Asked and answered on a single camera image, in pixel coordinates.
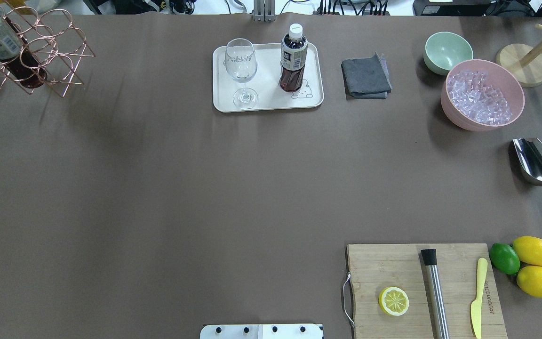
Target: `wire wine rack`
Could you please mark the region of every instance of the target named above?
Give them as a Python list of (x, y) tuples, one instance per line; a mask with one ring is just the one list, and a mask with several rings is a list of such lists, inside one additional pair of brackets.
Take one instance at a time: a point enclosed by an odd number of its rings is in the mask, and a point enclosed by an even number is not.
[[(77, 75), (77, 69), (84, 57), (95, 57), (95, 53), (87, 43), (85, 32), (75, 26), (72, 15), (66, 9), (52, 9), (39, 15), (28, 6), (13, 8), (4, 13), (0, 6), (0, 16), (12, 26), (22, 41), (20, 58), (22, 66), (30, 69), (43, 85), (63, 98), (70, 86), (84, 84)], [(30, 51), (37, 60), (37, 66), (24, 64), (22, 58), (25, 51)], [(8, 83), (15, 83), (27, 94), (37, 88), (25, 88), (20, 83), (26, 79), (16, 79), (6, 69), (11, 62), (0, 62), (0, 90)]]

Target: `mint green bowl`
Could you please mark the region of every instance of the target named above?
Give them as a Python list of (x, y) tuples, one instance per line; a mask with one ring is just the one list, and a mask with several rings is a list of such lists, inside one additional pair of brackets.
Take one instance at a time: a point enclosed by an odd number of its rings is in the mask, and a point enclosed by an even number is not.
[(471, 46), (453, 32), (438, 32), (426, 40), (423, 60), (436, 74), (447, 75), (455, 65), (474, 58)]

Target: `white bottle cap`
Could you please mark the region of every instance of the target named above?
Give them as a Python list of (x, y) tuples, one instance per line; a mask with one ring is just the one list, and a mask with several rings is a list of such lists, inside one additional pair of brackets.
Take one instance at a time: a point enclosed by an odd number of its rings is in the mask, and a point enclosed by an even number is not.
[(303, 37), (303, 26), (301, 24), (290, 25), (290, 32), (288, 33), (290, 39), (298, 40)]

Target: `glass base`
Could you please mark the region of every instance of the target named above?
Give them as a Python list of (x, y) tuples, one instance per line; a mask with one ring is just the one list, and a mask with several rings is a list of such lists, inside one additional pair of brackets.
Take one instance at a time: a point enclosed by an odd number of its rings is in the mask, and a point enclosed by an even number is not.
[(234, 93), (234, 104), (241, 109), (251, 109), (258, 103), (258, 94), (252, 88), (240, 88)]

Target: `black electronic device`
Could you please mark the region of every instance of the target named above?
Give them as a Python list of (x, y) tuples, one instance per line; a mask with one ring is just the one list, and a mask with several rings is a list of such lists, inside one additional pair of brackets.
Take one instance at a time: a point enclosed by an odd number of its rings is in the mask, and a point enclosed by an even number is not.
[(491, 0), (414, 0), (413, 13), (425, 16), (483, 16), (490, 5)]

